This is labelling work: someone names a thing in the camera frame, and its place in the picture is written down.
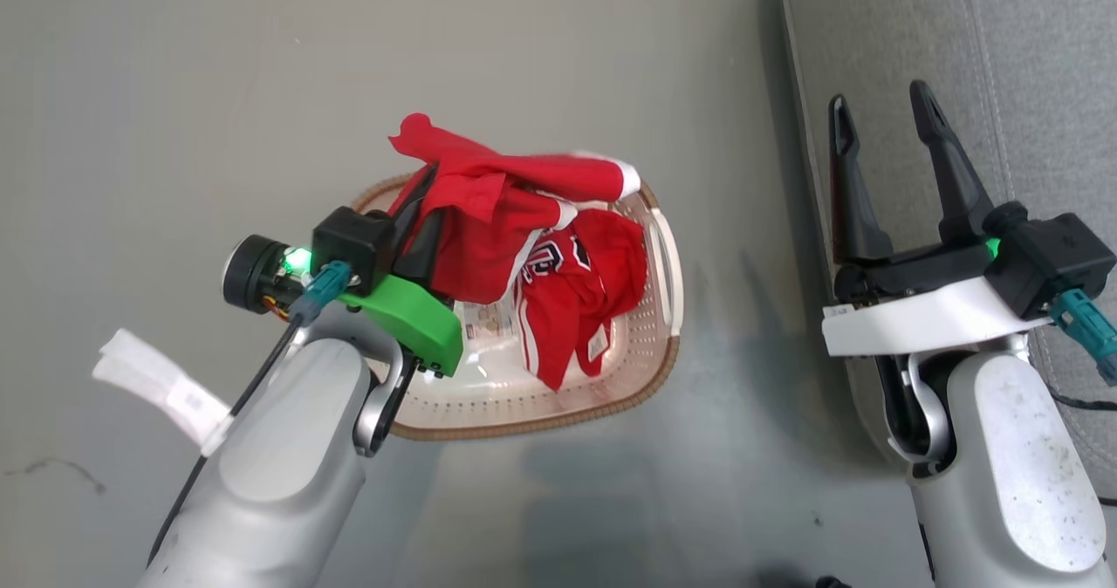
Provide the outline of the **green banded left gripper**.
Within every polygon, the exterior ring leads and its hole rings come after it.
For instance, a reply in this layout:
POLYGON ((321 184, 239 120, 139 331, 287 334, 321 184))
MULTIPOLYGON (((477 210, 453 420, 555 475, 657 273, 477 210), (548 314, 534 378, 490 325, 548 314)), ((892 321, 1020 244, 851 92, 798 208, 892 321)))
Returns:
POLYGON ((421 368, 452 374, 464 355, 462 322, 443 301, 414 283, 435 282, 443 209, 419 221, 419 208, 408 208, 426 197, 438 169, 431 163, 416 171, 388 210, 397 222, 403 216, 407 222, 400 277, 378 271, 364 290, 360 271, 349 263, 316 266, 306 247, 248 236, 225 263, 225 302, 281 317, 305 343, 312 335, 347 338, 371 353, 372 338, 383 335, 388 350, 410 353, 421 368))

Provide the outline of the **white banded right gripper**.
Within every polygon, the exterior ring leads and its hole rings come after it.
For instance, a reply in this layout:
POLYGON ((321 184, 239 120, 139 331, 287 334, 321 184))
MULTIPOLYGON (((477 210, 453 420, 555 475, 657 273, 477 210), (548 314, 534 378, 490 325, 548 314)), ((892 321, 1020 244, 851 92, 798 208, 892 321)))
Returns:
MULTIPOLYGON (((913 116, 932 158, 939 195, 942 241, 982 241, 993 210, 970 157, 930 84, 909 85, 913 116)), ((860 171, 860 137, 848 99, 829 104, 831 230, 834 296, 823 311, 831 357, 903 355, 982 343, 1048 325, 1050 317, 1018 317, 984 272, 994 241, 945 243, 892 254, 860 171)))

